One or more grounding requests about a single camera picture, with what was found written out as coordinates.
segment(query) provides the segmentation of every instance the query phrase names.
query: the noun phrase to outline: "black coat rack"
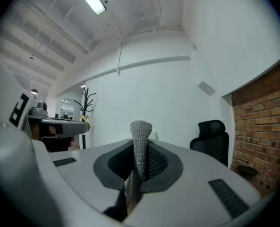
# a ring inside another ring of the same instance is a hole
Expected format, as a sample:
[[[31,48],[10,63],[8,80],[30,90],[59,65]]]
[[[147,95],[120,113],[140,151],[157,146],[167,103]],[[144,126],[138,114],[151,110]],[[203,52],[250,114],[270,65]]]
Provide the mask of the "black coat rack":
[[[93,101],[93,99],[88,103],[87,101],[88,101],[88,98],[90,97],[90,96],[92,96],[92,95],[95,95],[95,94],[97,94],[97,93],[93,93],[93,94],[90,94],[89,96],[88,96],[88,88],[87,88],[87,90],[85,91],[85,87],[83,88],[84,89],[84,93],[82,93],[83,95],[84,95],[84,106],[82,106],[80,103],[78,103],[76,100],[74,100],[77,104],[79,104],[80,106],[81,106],[81,108],[80,108],[80,111],[82,111],[82,114],[83,114],[83,116],[84,116],[84,118],[85,118],[85,113],[86,112],[92,112],[93,110],[90,110],[90,111],[88,111],[87,110],[87,107],[88,106],[90,106],[90,105],[92,105],[91,104],[91,102]],[[82,146],[83,146],[83,149],[85,149],[86,148],[86,144],[85,144],[85,135],[84,134],[82,134]]]

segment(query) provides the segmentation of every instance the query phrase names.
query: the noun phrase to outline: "gray cylindrical object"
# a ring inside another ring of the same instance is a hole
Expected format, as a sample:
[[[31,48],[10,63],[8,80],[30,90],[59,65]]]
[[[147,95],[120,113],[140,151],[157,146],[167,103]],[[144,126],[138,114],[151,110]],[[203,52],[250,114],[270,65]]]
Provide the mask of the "gray cylindrical object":
[[[134,142],[134,169],[126,182],[126,196],[132,205],[140,201],[141,183],[145,181],[146,147],[148,137],[153,130],[151,123],[134,121],[130,124],[130,132]]]

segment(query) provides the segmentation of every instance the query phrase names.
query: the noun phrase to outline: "chair backrest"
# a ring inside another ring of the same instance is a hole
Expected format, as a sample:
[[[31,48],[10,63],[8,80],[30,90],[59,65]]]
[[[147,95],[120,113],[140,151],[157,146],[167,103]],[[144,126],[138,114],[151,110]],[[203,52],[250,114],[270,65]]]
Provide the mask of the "chair backrest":
[[[190,142],[190,149],[205,153],[228,166],[229,135],[222,121],[211,120],[198,124],[200,134]]]

